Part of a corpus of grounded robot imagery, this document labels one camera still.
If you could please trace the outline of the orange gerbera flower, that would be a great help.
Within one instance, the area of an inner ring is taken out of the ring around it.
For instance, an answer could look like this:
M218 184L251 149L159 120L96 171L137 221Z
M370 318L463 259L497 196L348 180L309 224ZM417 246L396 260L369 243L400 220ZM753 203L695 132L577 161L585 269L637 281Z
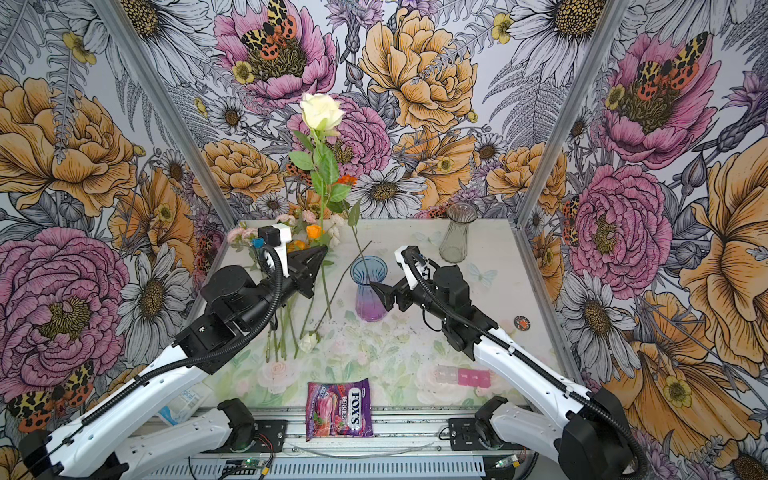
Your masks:
M341 243L341 229L346 227L357 250L356 258L363 257L365 249L359 239L360 201L349 199L356 183L356 177L342 175L331 184L313 184L321 200L317 220L312 225L312 229L317 231L311 238L313 246L323 244L331 250L335 249Z

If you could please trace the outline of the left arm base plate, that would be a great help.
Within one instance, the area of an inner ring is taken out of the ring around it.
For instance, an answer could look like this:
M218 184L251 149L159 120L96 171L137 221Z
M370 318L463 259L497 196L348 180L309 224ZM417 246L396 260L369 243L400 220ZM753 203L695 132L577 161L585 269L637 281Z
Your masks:
M257 419L252 426L237 429L224 445L207 453L280 453L286 439L288 422Z

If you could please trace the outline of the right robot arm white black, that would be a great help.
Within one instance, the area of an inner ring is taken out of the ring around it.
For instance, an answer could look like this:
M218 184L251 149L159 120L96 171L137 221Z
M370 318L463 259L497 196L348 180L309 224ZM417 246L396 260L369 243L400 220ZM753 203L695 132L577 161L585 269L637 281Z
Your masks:
M644 479L650 466L617 397L589 390L529 354L475 306L458 266L440 266L414 246L397 253L404 276L394 285L373 283L386 310L417 306L439 319L457 352L508 382L531 404L526 410L501 396L475 414L488 445L518 444L558 463L569 479Z

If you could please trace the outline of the pink carnation flower stem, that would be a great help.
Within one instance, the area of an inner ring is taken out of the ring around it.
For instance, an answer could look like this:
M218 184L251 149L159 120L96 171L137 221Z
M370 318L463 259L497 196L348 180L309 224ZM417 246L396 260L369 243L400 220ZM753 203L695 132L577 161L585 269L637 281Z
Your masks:
M316 224L317 216L311 210L297 208L279 215L275 222L288 225L291 228L304 228Z

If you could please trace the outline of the blue purple glass vase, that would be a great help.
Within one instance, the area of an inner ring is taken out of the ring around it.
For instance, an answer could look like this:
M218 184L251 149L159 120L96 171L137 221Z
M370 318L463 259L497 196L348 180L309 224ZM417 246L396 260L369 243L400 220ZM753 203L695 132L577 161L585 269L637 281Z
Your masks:
M371 286L371 283L383 282L387 274L386 263L375 255L361 256L352 263L350 277L357 286L355 312L362 321L377 322L387 314L387 310Z

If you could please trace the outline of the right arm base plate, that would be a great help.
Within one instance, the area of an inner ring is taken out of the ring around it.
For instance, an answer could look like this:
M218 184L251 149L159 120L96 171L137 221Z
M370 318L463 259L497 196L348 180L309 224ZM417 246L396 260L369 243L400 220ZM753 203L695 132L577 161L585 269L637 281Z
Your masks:
M448 442L452 451L522 451L524 447L500 439L488 423L474 417L448 419Z

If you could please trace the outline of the yellow orange poppy stem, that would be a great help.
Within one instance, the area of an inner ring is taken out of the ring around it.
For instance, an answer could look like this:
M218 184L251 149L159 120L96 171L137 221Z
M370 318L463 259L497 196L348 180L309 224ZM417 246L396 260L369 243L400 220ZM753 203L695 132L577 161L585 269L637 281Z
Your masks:
M306 249L308 249L309 247L310 247L310 245L309 245L307 242L305 242L305 241L303 241L303 240L300 240L300 239L296 239L296 240L292 240L292 241L291 241L291 242L288 244L288 246L287 246L287 251L288 251L289 253L292 253L292 252L295 252L295 251L302 251L302 250L306 250Z

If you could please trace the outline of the yellow orange rose flower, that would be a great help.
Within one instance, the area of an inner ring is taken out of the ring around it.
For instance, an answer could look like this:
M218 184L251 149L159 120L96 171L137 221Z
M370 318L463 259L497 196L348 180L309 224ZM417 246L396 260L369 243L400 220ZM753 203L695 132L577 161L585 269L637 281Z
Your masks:
M308 238L310 241L317 241L317 240L319 240L319 239L320 239L320 238L323 236L323 234L324 234L324 230L323 230L323 229L322 229L322 227L321 227L320 225L318 225L318 224L311 224L311 225L308 225L308 226L306 227L305 231L306 231L306 234L307 234L307 238Z

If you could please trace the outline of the white rose flower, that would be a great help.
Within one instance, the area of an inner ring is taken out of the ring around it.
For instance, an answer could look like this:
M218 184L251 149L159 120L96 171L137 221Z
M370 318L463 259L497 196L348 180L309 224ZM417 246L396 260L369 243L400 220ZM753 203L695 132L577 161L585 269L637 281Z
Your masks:
M291 151L288 156L297 169L309 173L314 190L315 182L331 184L342 176L327 139L339 135L337 128L342 123L344 111L339 101L326 94L304 93L299 106L308 133L294 132L302 148Z

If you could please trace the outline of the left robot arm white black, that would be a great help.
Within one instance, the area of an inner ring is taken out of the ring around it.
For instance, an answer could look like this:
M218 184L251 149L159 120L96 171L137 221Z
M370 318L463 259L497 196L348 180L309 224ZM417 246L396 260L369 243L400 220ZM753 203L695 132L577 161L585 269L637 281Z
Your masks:
M136 439L133 434L244 350L294 294L312 297L328 249L288 252L283 246L265 246L254 252L263 266L262 280L255 281L239 265L215 271L202 289L204 313L145 370L95 409L22 441L29 478L139 479L183 457L250 444L256 435L254 418L237 399L152 435Z

